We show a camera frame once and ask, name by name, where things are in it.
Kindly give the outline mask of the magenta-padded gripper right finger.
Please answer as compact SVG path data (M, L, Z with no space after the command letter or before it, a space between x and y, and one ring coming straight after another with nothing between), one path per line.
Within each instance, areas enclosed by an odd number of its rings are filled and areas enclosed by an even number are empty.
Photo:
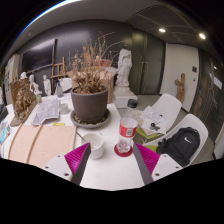
M133 154L145 185L182 169L168 154L159 155L137 143L133 144Z

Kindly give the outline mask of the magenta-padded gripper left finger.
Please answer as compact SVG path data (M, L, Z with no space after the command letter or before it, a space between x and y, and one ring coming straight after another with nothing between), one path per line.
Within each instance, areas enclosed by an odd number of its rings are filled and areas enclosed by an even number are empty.
M86 143L66 155L56 155L43 166L43 169L79 185L90 154L91 144Z

